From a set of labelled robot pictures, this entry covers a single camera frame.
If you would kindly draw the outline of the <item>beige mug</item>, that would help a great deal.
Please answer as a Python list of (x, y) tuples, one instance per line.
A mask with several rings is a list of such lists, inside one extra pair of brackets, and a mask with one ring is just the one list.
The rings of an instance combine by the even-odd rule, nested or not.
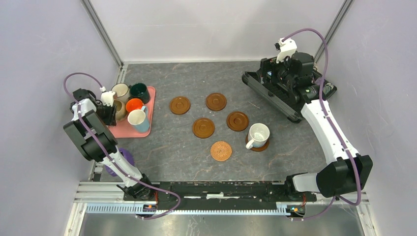
[(116, 106), (116, 121), (122, 121), (127, 117), (127, 110), (125, 107), (125, 103), (115, 99), (114, 105)]

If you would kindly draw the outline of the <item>brown wooden coaster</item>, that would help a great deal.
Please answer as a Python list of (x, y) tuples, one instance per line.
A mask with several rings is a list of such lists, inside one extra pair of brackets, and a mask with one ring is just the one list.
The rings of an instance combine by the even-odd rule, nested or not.
[(175, 115), (186, 114), (191, 107), (191, 103), (187, 97), (177, 96), (170, 102), (170, 111)]
[(256, 141), (249, 139), (249, 135), (246, 135), (245, 138), (245, 147), (251, 151), (262, 152), (266, 150), (269, 146), (269, 138), (264, 141)]
[(236, 132), (245, 130), (249, 125), (248, 116), (240, 111), (231, 112), (226, 118), (227, 126)]
[(206, 97), (206, 106), (212, 111), (221, 111), (226, 105), (227, 99), (221, 93), (212, 93)]
[(210, 137), (215, 131), (215, 125), (209, 118), (199, 118), (192, 125), (193, 134), (201, 139)]

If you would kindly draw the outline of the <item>white mug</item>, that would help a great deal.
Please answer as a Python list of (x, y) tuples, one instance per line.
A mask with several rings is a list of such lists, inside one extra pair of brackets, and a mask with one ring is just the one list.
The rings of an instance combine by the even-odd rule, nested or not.
[(247, 149), (261, 148), (268, 141), (270, 136), (269, 128), (262, 123), (255, 123), (249, 128), (248, 141), (245, 145)]

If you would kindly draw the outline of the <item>woven rattan coaster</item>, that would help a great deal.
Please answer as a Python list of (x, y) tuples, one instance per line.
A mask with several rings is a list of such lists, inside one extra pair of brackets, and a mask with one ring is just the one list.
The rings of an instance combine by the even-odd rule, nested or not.
[(216, 161), (226, 161), (232, 155), (232, 147), (225, 141), (215, 142), (210, 148), (211, 157)]

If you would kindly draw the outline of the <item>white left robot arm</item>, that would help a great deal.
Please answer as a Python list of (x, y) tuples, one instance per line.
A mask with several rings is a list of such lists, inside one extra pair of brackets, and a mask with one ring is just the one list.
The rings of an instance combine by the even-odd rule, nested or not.
[(149, 200), (154, 186), (123, 156), (118, 143), (108, 128), (116, 124), (115, 105), (104, 105), (90, 90), (80, 88), (72, 93), (72, 120), (63, 129), (81, 155), (88, 161), (101, 163), (121, 178), (119, 188), (134, 199)]

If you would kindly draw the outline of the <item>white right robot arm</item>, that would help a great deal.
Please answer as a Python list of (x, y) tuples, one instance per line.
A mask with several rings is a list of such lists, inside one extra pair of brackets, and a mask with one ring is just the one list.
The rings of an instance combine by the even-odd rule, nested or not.
[(282, 61), (261, 59), (256, 75), (266, 95), (292, 122), (305, 119), (316, 135), (327, 165), (318, 173), (295, 174), (287, 178), (284, 195), (298, 200), (304, 192), (339, 197), (364, 189), (373, 161), (361, 155), (343, 134), (333, 117), (328, 98), (337, 88), (317, 71), (314, 57), (295, 52)]

